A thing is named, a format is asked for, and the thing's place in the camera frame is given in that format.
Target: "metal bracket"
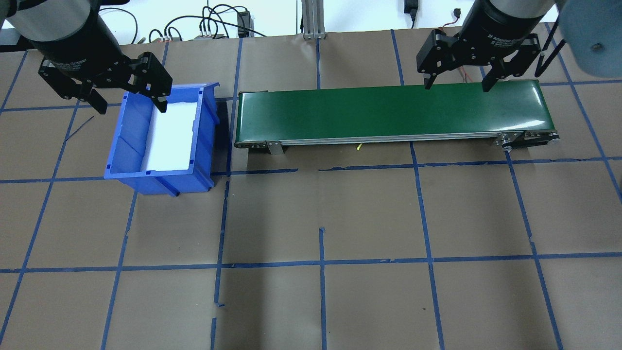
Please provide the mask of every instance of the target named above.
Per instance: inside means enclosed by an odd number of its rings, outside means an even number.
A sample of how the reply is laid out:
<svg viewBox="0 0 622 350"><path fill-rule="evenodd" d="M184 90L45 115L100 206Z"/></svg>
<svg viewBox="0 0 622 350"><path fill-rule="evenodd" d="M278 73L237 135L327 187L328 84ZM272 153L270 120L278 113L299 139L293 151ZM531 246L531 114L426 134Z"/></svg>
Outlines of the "metal bracket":
<svg viewBox="0 0 622 350"><path fill-rule="evenodd" d="M326 38L324 0L302 0L302 23L305 40Z"/></svg>
<svg viewBox="0 0 622 350"><path fill-rule="evenodd" d="M500 146L506 152L510 152L516 148L542 146L558 141L559 135L556 131L516 131L500 134L493 144Z"/></svg>
<svg viewBox="0 0 622 350"><path fill-rule="evenodd" d="M270 154L283 154L283 145L280 141L266 141Z"/></svg>

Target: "floor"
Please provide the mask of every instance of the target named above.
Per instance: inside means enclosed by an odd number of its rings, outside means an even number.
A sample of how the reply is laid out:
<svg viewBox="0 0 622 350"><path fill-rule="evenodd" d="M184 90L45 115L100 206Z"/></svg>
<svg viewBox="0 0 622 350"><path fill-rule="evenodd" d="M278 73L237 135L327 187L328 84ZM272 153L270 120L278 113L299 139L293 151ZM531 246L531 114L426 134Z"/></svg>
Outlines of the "floor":
<svg viewBox="0 0 622 350"><path fill-rule="evenodd" d="M540 79L556 145L231 149L238 92L421 84L427 33L124 47L221 84L216 187L176 198L103 180L119 90L100 116L0 54L0 348L622 347L622 81L568 50Z"/></svg>

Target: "green conveyor belt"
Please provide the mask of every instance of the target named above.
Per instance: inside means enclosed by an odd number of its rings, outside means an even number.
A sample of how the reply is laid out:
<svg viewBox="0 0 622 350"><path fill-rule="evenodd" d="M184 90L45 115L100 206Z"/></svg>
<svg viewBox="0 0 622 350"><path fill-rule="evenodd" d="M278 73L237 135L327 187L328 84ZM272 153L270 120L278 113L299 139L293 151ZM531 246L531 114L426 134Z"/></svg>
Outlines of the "green conveyor belt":
<svg viewBox="0 0 622 350"><path fill-rule="evenodd" d="M537 80L248 92L239 96L238 148L265 141L330 144L495 137L555 131Z"/></svg>

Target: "metal stand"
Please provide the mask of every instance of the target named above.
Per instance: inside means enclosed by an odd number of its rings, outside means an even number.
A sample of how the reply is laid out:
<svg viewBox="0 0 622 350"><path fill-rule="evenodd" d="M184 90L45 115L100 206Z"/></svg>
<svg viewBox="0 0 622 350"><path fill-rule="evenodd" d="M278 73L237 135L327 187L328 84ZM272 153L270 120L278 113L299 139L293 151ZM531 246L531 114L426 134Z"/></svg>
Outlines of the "metal stand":
<svg viewBox="0 0 622 350"><path fill-rule="evenodd" d="M302 0L302 23L305 40L324 39L324 0Z"/></svg>

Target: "cable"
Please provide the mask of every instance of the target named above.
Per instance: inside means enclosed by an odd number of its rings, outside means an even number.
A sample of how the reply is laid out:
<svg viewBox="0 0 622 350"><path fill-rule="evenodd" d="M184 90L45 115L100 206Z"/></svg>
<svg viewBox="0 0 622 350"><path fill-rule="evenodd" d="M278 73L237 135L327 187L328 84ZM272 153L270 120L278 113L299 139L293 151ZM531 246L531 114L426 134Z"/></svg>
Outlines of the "cable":
<svg viewBox="0 0 622 350"><path fill-rule="evenodd" d="M177 35L179 36L179 41L183 41L182 34L175 27L169 27L169 37L170 37L170 39L173 40L173 35L170 33L171 29L175 29L175 32L177 32Z"/></svg>
<svg viewBox="0 0 622 350"><path fill-rule="evenodd" d="M151 42L151 34L153 34L154 32L157 32L158 35L160 35L160 38L164 37L161 31L158 31L157 29L151 29L151 31L149 32L149 42Z"/></svg>
<svg viewBox="0 0 622 350"><path fill-rule="evenodd" d="M540 52L540 57L538 58L538 64L536 66L536 73L534 74L536 78L539 78L542 75L542 73L544 73L546 68L549 67L551 62L553 62L553 60L559 54L560 50L562 50L562 48L566 44L566 40L562 39L559 42L559 44L557 44L557 47L553 49L553 52L551 53L549 58L547 58L544 64L542 64L542 61L544 60L544 53L549 48L549 45L551 41L553 40L553 35L555 35L555 31L557 30L558 25L559 25L559 17L557 18L557 20L555 20L555 24L553 24L553 28L550 30L549 36L546 38L546 41L544 42L544 46L542 47L542 51Z"/></svg>
<svg viewBox="0 0 622 350"><path fill-rule="evenodd" d="M456 24L458 22L458 20L460 19L460 15L462 14L460 9L453 9L453 15L456 17L456 20L453 22L449 22L449 23L445 23L443 24L443 26L440 28L440 30L444 30L445 26L449 26L450 24Z"/></svg>
<svg viewBox="0 0 622 350"><path fill-rule="evenodd" d="M99 12L104 11L104 10L122 11L132 16L132 18L134 19L134 25L136 25L136 29L134 30L134 38L132 39L132 42L130 43L130 44L133 44L136 41L136 37L138 36L138 21L136 20L136 16L134 16L134 14L129 12L128 10L120 9L118 7L106 7L105 9L100 9Z"/></svg>
<svg viewBox="0 0 622 350"><path fill-rule="evenodd" d="M169 28L169 26L170 26L173 22L175 22L175 21L177 21L177 20L179 20L179 19L183 19L183 18L200 18L200 19L203 19L204 17L202 17L202 16L195 16L195 15L179 16L179 17L173 18L173 19L172 19L172 20L171 20L171 21L170 21L170 22L169 22L169 23L168 23L168 24L164 27L164 29L165 29L165 30L166 30L166 29L168 29L168 28ZM249 32L251 32L251 33L255 33L255 34L257 34L257 35L261 35L261 36L265 37L265 35L264 35L264 34L261 34L260 32L255 31L255 30L250 29L250 28L247 28L247 27L238 26L238 25L236 25L236 24L229 23L229 22L219 21L219 20L214 19L214 18L212 18L211 20L212 20L212 21L214 21L214 22L218 22L218 23L226 24L226 25L228 25L228 26L232 26L232 27L236 27L236 28L242 28L242 29L245 29L245 30L247 30L247 31L249 31Z"/></svg>
<svg viewBox="0 0 622 350"><path fill-rule="evenodd" d="M218 14L218 13L216 13L216 12L215 12L216 7L218 7L218 6L220 6L220 5L217 5L217 6L215 6L215 7L204 6L204 7L203 7L203 10L202 10L202 12L201 12L201 15L203 15L203 18L209 18L209 19L211 19L211 15L212 15L212 14L216 14L216 16L218 16L218 19L219 19L220 21L222 21L222 20L223 20L223 18L222 18L222 17L220 17L220 14ZM207 17L205 17L205 9L210 10L210 14L209 14L209 16L207 16ZM203 22L203 30L205 30L205 20L202 20L202 22ZM225 28L225 36L229 37L229 32L227 31L227 27L226 27L226 26L223 26L223 28ZM211 32L211 28L210 28L210 21L208 21L208 22L207 22L207 29ZM216 24L216 33L218 33L218 24Z"/></svg>

